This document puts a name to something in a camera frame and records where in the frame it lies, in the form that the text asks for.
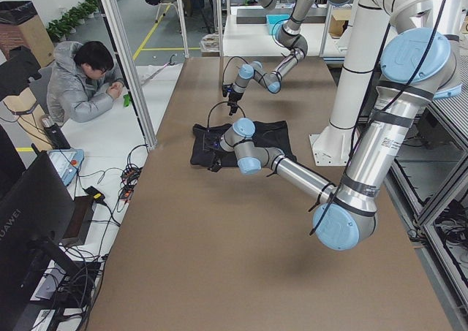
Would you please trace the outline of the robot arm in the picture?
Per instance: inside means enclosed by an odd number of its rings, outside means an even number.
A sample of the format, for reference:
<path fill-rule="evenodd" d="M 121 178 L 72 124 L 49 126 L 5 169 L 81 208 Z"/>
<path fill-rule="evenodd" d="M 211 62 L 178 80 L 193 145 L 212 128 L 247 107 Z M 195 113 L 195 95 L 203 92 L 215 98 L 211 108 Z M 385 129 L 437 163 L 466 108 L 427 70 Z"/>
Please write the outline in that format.
<path fill-rule="evenodd" d="M 244 64 L 223 94 L 237 108 L 250 81 L 279 92 L 284 76 L 308 50 L 301 24 L 315 0 L 297 0 L 276 41 L 289 50 L 272 72 Z M 343 5 L 351 0 L 329 0 Z M 418 111 L 461 93 L 459 32 L 467 0 L 358 0 L 328 125 L 312 143 L 316 164 L 341 165 L 338 184 L 296 164 L 278 148 L 255 145 L 254 123 L 238 119 L 221 135 L 207 130 L 211 169 L 234 153 L 241 173 L 267 167 L 317 198 L 312 233 L 327 247 L 348 250 L 377 227 L 375 199 Z"/>
<path fill-rule="evenodd" d="M 290 51 L 290 54 L 283 58 L 274 71 L 266 72 L 263 69 L 263 65 L 258 61 L 246 62 L 238 70 L 234 83 L 222 86 L 223 96 L 228 98 L 227 105 L 230 107 L 231 115 L 237 112 L 238 101 L 244 95 L 244 91 L 250 80 L 257 81 L 270 93 L 277 94 L 281 90 L 282 78 L 295 65 L 305 59 L 308 53 L 308 44 L 306 39 L 300 34 L 300 28 L 314 1 L 296 0 L 288 20 L 273 30 L 275 40 Z M 350 0 L 329 1 L 336 5 L 343 5 Z"/>

